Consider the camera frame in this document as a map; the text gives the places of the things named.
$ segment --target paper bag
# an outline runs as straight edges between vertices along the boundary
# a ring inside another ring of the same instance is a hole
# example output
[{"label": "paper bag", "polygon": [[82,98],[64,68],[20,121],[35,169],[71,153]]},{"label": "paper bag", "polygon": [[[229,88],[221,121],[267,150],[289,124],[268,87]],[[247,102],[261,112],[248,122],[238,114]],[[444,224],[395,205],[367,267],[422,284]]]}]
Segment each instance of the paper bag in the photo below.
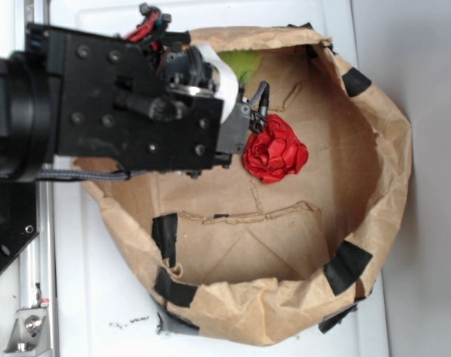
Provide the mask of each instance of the paper bag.
[{"label": "paper bag", "polygon": [[[255,49],[246,88],[305,143],[297,175],[263,184],[233,164],[198,179],[86,182],[118,249],[156,302],[200,335],[270,345],[366,298],[400,228],[411,128],[363,74],[307,28],[216,28],[193,42]],[[79,159],[84,170],[115,163]]]}]

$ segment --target white tape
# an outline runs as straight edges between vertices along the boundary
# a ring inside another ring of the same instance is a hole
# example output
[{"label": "white tape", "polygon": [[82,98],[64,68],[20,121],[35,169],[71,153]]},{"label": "white tape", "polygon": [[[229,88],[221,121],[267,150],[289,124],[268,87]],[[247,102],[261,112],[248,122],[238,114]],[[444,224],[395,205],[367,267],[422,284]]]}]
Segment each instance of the white tape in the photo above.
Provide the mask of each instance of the white tape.
[{"label": "white tape", "polygon": [[198,45],[197,49],[203,59],[212,64],[219,72],[220,84],[214,97],[224,101],[223,114],[220,118],[220,123],[222,124],[234,109],[237,94],[239,93],[239,81],[234,71],[220,59],[210,45],[207,43]]}]

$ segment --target bolt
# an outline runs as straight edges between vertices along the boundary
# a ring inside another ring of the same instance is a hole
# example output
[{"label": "bolt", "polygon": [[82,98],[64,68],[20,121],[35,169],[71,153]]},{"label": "bolt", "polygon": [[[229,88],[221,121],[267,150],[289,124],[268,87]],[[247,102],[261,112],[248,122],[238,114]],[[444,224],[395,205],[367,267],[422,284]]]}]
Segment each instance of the bolt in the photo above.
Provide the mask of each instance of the bolt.
[{"label": "bolt", "polygon": [[154,154],[156,151],[158,151],[158,144],[155,144],[155,143],[149,144],[149,145],[148,145],[148,151],[149,151],[151,154]]},{"label": "bolt", "polygon": [[27,348],[28,348],[28,343],[27,342],[19,342],[17,344],[17,350],[19,352],[25,352],[25,351],[27,351]]},{"label": "bolt", "polygon": [[207,118],[199,119],[199,127],[201,129],[207,129],[209,126],[209,120]]},{"label": "bolt", "polygon": [[101,124],[106,128],[111,128],[113,126],[113,117],[111,115],[104,115],[101,118]]},{"label": "bolt", "polygon": [[71,115],[70,121],[74,125],[80,125],[85,121],[85,117],[83,116],[82,113],[76,112]]},{"label": "bolt", "polygon": [[27,320],[25,320],[25,329],[28,332],[38,331],[40,325],[42,325],[42,321],[38,316],[30,316]]},{"label": "bolt", "polygon": [[81,45],[77,48],[77,55],[79,58],[84,60],[90,55],[90,47],[87,45]]},{"label": "bolt", "polygon": [[120,60],[121,60],[120,52],[118,52],[118,51],[111,51],[108,54],[108,59],[113,64],[120,62]]},{"label": "bolt", "polygon": [[170,52],[169,54],[166,55],[166,61],[167,62],[172,62],[176,59],[176,54],[174,54],[173,52]]},{"label": "bolt", "polygon": [[196,155],[198,156],[203,156],[204,152],[205,152],[205,147],[202,144],[198,144],[196,145],[196,147],[194,147],[194,152],[196,153]]},{"label": "bolt", "polygon": [[242,106],[242,108],[240,108],[240,111],[242,112],[242,114],[244,115],[249,115],[250,114],[250,106],[248,104],[244,104]]},{"label": "bolt", "polygon": [[242,145],[242,144],[236,144],[236,145],[234,146],[234,151],[235,151],[237,154],[240,154],[240,153],[243,151],[243,145]]}]

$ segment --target black mounting plate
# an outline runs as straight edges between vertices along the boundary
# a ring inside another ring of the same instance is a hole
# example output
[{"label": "black mounting plate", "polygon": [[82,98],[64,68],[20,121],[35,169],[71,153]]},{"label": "black mounting plate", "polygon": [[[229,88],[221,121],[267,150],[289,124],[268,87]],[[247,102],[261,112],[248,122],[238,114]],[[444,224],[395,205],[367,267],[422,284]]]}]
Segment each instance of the black mounting plate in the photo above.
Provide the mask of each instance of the black mounting plate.
[{"label": "black mounting plate", "polygon": [[0,182],[0,275],[37,234],[36,183]]}]

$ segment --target black electrical tape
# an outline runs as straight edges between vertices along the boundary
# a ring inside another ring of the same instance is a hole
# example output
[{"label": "black electrical tape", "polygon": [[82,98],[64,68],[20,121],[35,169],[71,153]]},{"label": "black electrical tape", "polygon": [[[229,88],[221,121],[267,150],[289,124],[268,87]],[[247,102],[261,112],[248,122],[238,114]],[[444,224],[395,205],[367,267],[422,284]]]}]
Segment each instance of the black electrical tape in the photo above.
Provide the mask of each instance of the black electrical tape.
[{"label": "black electrical tape", "polygon": [[197,286],[186,285],[173,281],[166,269],[159,269],[154,289],[164,299],[180,307],[189,307],[194,299]]},{"label": "black electrical tape", "polygon": [[169,266],[176,265],[176,239],[178,234],[178,215],[176,213],[153,219],[152,236],[163,259],[169,259]]},{"label": "black electrical tape", "polygon": [[305,45],[305,48],[307,49],[307,57],[309,60],[314,60],[316,57],[318,57],[318,54],[315,51],[315,48],[313,48],[312,45]]},{"label": "black electrical tape", "polygon": [[334,328],[337,324],[340,324],[342,320],[348,316],[350,312],[357,311],[358,308],[356,307],[356,304],[354,304],[351,307],[348,307],[346,310],[340,312],[339,314],[336,314],[330,318],[326,318],[325,321],[323,321],[321,324],[318,325],[318,328],[322,332],[322,334],[327,333],[332,328]]},{"label": "black electrical tape", "polygon": [[184,318],[171,314],[164,306],[161,306],[158,303],[156,303],[156,305],[161,318],[161,329],[172,333],[180,333],[182,335],[199,335],[199,327]]},{"label": "black electrical tape", "polygon": [[372,254],[346,240],[339,246],[333,259],[324,266],[324,275],[335,296],[348,290],[358,280],[372,257]]},{"label": "black electrical tape", "polygon": [[371,80],[354,67],[343,75],[343,82],[349,97],[356,97],[371,86]]}]

